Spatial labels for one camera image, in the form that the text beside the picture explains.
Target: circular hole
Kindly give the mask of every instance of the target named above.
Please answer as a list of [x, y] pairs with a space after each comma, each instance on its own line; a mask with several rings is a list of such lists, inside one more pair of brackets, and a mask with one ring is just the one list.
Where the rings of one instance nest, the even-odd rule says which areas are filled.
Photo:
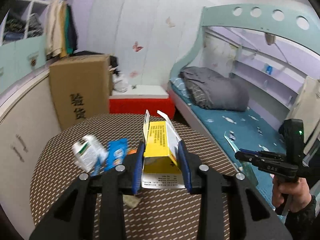
[[297, 25], [303, 30], [307, 30], [310, 27], [307, 19], [302, 16], [297, 17]]
[[250, 14], [252, 17], [259, 17], [262, 14], [262, 12], [259, 7], [254, 7], [254, 8], [252, 8]]
[[284, 14], [283, 14], [283, 12], [280, 11], [280, 10], [274, 10], [274, 11], [273, 11], [273, 14], [272, 14], [272, 17], [273, 17], [273, 19], [275, 19], [276, 21], [281, 22], [281, 21], [283, 21], [283, 19], [284, 19]]
[[242, 14], [242, 8], [241, 7], [236, 7], [234, 10], [233, 10], [233, 15], [234, 16], [239, 16], [240, 14]]

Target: bed frame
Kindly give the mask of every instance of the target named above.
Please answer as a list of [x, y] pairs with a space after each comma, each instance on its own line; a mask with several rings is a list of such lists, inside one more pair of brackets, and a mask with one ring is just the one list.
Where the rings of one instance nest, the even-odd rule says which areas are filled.
[[[241, 8], [242, 13], [236, 16], [233, 14], [233, 12], [237, 8]], [[250, 11], [253, 8], [260, 8], [262, 14], [259, 17], [250, 17]], [[280, 10], [285, 15], [282, 21], [276, 21], [271, 17], [272, 13], [277, 10]], [[298, 27], [296, 20], [299, 17], [302, 17], [308, 21], [308, 30], [303, 30]], [[181, 58], [173, 65], [170, 72], [171, 80], [177, 78], [180, 73], [180, 69], [189, 65], [197, 57], [204, 44], [205, 29], [209, 26], [243, 28], [271, 33], [276, 36], [296, 42], [320, 55], [320, 43], [318, 42], [320, 40], [320, 25], [306, 13], [301, 14], [298, 11], [290, 10], [288, 8], [281, 8], [266, 4], [231, 4], [209, 8], [204, 7], [200, 17], [200, 24], [195, 43], [193, 44], [193, 47], [188, 52], [188, 54], [186, 54], [183, 58]], [[202, 135], [210, 138], [210, 140], [213, 141], [230, 160], [225, 151], [217, 143], [211, 133], [203, 125], [203, 123], [193, 113], [190, 107], [180, 98], [179, 95], [177, 95], [172, 90], [170, 82], [167, 90], [175, 106], [185, 118], [190, 127], [193, 130], [201, 133]], [[238, 171], [234, 163], [231, 160], [230, 162]], [[310, 192], [315, 193], [314, 195], [318, 195], [317, 199], [319, 198], [320, 181], [313, 186]], [[319, 209], [319, 203], [317, 203], [317, 213], [319, 212]]]

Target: yellow box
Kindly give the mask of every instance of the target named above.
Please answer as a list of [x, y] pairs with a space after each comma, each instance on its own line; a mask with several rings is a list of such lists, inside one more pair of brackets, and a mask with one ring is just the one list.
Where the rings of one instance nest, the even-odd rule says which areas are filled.
[[182, 173], [178, 168], [178, 143], [181, 139], [168, 116], [160, 111], [158, 114], [166, 121], [149, 122], [148, 111], [145, 116], [146, 149], [141, 180], [142, 187], [184, 188]]

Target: beige shirt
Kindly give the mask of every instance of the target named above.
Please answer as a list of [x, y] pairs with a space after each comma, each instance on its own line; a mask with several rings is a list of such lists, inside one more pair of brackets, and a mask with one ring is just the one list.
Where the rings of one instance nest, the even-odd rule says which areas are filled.
[[47, 22], [44, 32], [46, 34], [46, 54], [52, 53], [52, 56], [57, 56], [62, 51], [62, 37], [60, 10], [63, 7], [63, 0], [51, 0], [49, 5]]

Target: gray blanket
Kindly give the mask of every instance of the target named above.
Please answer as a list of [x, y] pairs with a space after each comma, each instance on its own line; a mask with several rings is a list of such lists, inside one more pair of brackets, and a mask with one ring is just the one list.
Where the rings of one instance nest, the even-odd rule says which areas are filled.
[[195, 103], [206, 109], [245, 111], [247, 90], [235, 79], [205, 67], [185, 67], [180, 72]]

